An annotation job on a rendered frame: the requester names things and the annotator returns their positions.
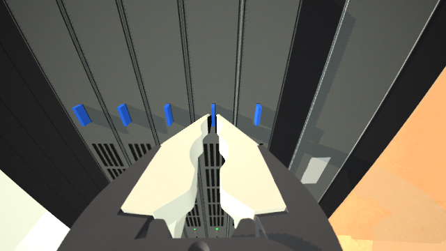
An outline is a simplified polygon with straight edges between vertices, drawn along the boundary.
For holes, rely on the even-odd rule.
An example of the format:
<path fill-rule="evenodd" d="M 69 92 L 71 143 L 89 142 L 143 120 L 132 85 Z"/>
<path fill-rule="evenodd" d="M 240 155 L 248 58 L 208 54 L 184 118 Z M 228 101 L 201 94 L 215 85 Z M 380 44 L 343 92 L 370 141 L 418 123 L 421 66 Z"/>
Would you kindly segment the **black server rack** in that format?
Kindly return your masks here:
<path fill-rule="evenodd" d="M 70 229 L 209 114 L 181 238 L 231 237 L 219 114 L 329 219 L 445 66 L 446 0 L 0 0 L 0 170 Z"/>

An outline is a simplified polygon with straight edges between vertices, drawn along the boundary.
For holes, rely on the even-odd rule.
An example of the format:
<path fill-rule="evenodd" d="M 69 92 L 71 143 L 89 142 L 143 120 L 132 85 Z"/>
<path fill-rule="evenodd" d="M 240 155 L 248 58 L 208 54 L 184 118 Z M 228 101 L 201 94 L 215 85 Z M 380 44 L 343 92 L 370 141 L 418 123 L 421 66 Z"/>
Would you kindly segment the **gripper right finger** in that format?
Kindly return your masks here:
<path fill-rule="evenodd" d="M 256 237 L 294 251 L 343 251 L 326 214 L 302 182 L 264 145 L 215 115 L 220 136 L 221 207 L 233 219 L 255 222 Z"/>

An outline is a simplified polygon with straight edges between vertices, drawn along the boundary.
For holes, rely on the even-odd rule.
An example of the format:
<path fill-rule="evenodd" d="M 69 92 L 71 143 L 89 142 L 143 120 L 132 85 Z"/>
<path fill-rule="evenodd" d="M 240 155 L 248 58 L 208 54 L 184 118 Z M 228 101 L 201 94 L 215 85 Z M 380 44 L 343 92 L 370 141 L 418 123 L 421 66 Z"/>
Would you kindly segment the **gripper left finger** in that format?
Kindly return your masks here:
<path fill-rule="evenodd" d="M 211 123 L 207 114 L 140 157 L 85 208 L 56 251 L 106 251 L 146 238 L 154 219 L 164 219 L 172 237 L 180 238 L 194 207 L 198 157 Z"/>

